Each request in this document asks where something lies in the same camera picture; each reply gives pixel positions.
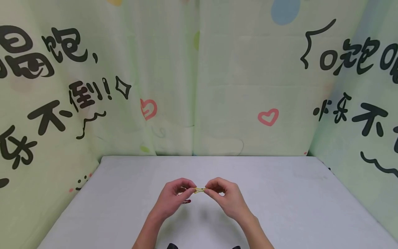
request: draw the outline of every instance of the red heart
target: red heart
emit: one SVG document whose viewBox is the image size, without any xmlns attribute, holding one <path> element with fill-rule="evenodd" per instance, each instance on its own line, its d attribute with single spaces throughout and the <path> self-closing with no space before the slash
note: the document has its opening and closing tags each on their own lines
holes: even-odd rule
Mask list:
<svg viewBox="0 0 398 249">
<path fill-rule="evenodd" d="M 267 120 L 264 120 L 264 119 L 263 119 L 263 116 L 269 117 L 269 116 L 271 116 L 272 113 L 275 113 L 275 115 L 274 115 L 274 117 L 272 118 L 271 122 L 268 122 Z M 258 121 L 262 122 L 262 123 L 265 124 L 266 126 L 273 126 L 273 124 L 274 124 L 274 123 L 276 122 L 276 120 L 278 119 L 278 116 L 279 116 L 279 111 L 278 111 L 278 109 L 273 108 L 273 109 L 271 109 L 271 110 L 269 110 L 269 111 L 267 111 L 267 112 L 260 112 L 260 113 L 258 114 L 257 118 L 258 118 Z"/>
<path fill-rule="evenodd" d="M 146 100 L 146 101 L 143 101 L 142 99 L 140 99 L 140 100 L 141 100 L 141 112 L 142 112 L 142 115 L 144 116 L 145 120 L 149 120 L 149 119 L 153 118 L 156 115 L 156 113 L 158 112 L 158 105 L 156 105 L 156 102 L 154 100 Z M 143 110 L 147 104 L 153 105 L 153 111 L 148 116 L 145 116 L 149 112 L 149 110 L 146 110 L 146 111 Z"/>
</svg>

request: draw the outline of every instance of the forearm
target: forearm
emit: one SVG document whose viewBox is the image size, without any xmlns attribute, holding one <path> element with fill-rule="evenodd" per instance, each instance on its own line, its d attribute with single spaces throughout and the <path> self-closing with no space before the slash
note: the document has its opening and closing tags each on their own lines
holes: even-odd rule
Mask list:
<svg viewBox="0 0 398 249">
<path fill-rule="evenodd" d="M 164 220 L 149 214 L 132 249 L 155 249 L 160 227 Z"/>
<path fill-rule="evenodd" d="M 248 240 L 250 249 L 274 249 L 261 228 L 257 217 L 252 213 L 247 214 L 237 222 Z"/>
</svg>

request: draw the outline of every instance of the right hand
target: right hand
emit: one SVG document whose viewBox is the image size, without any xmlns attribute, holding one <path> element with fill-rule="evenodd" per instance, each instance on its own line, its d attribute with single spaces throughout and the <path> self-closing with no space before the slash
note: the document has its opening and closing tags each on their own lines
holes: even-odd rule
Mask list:
<svg viewBox="0 0 398 249">
<path fill-rule="evenodd" d="M 205 193 L 220 205 L 228 217 L 238 223 L 253 215 L 236 183 L 217 177 L 210 180 L 205 187 Z"/>
</svg>

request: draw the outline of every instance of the white table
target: white table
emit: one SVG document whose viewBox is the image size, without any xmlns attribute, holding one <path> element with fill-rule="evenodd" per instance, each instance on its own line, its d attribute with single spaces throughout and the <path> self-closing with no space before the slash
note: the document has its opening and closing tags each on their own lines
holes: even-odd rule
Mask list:
<svg viewBox="0 0 398 249">
<path fill-rule="evenodd" d="M 275 249 L 397 249 L 397 242 L 314 157 L 104 157 L 39 249 L 130 249 L 164 184 L 238 183 Z M 163 224 L 157 249 L 248 248 L 205 193 Z"/>
</svg>

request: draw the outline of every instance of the smiley face drawing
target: smiley face drawing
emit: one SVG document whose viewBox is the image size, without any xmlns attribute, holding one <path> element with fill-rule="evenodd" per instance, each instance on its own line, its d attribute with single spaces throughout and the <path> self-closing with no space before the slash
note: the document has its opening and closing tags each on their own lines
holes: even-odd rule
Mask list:
<svg viewBox="0 0 398 249">
<path fill-rule="evenodd" d="M 86 182 L 88 181 L 88 178 L 90 178 L 91 176 L 92 176 L 93 174 L 92 173 L 90 173 L 89 175 L 88 175 L 88 177 L 87 176 L 84 176 L 84 179 L 83 180 L 86 180 Z M 81 188 L 79 188 L 79 187 L 75 187 L 75 190 L 77 190 L 77 191 L 80 191 L 81 189 L 82 189 L 82 187 Z M 73 188 L 70 188 L 69 189 L 69 193 L 71 193 L 73 191 Z"/>
</svg>

